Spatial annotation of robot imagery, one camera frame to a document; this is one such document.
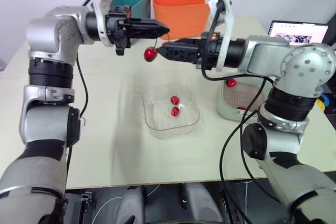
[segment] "laptop screen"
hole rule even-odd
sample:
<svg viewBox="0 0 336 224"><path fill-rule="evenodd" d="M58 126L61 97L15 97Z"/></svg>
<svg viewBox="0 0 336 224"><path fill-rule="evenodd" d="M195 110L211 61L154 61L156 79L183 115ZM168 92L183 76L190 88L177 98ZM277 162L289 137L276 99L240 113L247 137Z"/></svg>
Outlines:
<svg viewBox="0 0 336 224"><path fill-rule="evenodd" d="M268 35L284 38L291 45L298 46L314 42L321 43L327 29L328 25L325 24L273 20Z"/></svg>

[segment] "table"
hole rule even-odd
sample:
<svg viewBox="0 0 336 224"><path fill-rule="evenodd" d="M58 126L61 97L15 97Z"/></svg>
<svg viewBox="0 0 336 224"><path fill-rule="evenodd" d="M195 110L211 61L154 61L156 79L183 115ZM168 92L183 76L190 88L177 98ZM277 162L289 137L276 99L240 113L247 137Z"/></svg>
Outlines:
<svg viewBox="0 0 336 224"><path fill-rule="evenodd" d="M236 17L233 36L246 38L250 34L265 35L265 31L254 17ZM73 149L68 189L219 180L220 152L237 126L237 122L225 120L216 112L220 82L205 80L190 63L160 56L145 62L143 52L154 43L140 40L125 51L125 56L116 56L114 48L100 42L80 46L89 104L80 141ZM18 126L23 86L28 83L27 48L23 43L0 78L0 175L25 147ZM173 82L193 89L201 118L188 135L158 139L150 135L144 121L142 94L153 85ZM85 93L77 68L73 87L76 95L72 106L81 109ZM299 160L324 172L336 170L335 130L317 106L309 118ZM248 157L247 163L255 177L265 176L255 160ZM239 153L238 134L228 145L224 175L228 179L248 178Z"/></svg>

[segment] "orange basket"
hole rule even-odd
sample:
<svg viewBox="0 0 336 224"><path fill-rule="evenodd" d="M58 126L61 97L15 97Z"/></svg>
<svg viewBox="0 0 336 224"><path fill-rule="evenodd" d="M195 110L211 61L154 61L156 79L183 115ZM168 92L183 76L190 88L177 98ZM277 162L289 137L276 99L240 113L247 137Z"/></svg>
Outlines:
<svg viewBox="0 0 336 224"><path fill-rule="evenodd" d="M205 0L153 0L155 19L169 26L163 39L199 36L209 16Z"/></svg>

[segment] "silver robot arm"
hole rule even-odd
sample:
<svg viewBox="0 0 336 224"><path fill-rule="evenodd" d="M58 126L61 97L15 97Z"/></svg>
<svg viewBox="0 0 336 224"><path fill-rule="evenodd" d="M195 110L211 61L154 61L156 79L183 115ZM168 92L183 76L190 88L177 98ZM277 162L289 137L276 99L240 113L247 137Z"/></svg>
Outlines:
<svg viewBox="0 0 336 224"><path fill-rule="evenodd" d="M26 148L0 180L1 224L62 223L67 166L66 149L80 135L74 102L73 66L81 44L102 41L118 55L131 38L158 38L169 31L152 19L132 19L130 8L110 8L113 0L57 7L27 28L29 85L24 87L20 135Z"/></svg>
<svg viewBox="0 0 336 224"><path fill-rule="evenodd" d="M218 24L222 16L225 19L230 15L230 6L228 0L215 1L210 6L219 10L213 21ZM169 42L159 48L159 53L169 60L196 64L206 79L211 78L203 70L215 67L237 68L237 74L275 77L267 101L258 110L259 122L244 130L243 149L264 170L294 223L336 223L336 184L297 160L309 123L307 115L323 92L321 85L335 73L336 54L331 47L293 47L284 39L266 36L226 43L212 30L203 33L201 39ZM218 66L220 57L224 64Z"/></svg>

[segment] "teal plastic bin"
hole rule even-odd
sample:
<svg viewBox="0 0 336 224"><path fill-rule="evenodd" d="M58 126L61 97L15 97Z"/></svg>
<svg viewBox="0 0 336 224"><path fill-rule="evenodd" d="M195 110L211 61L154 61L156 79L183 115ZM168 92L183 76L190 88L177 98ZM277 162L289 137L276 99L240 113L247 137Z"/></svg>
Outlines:
<svg viewBox="0 0 336 224"><path fill-rule="evenodd" d="M111 5L131 6L132 18L151 18L151 0L114 0Z"/></svg>

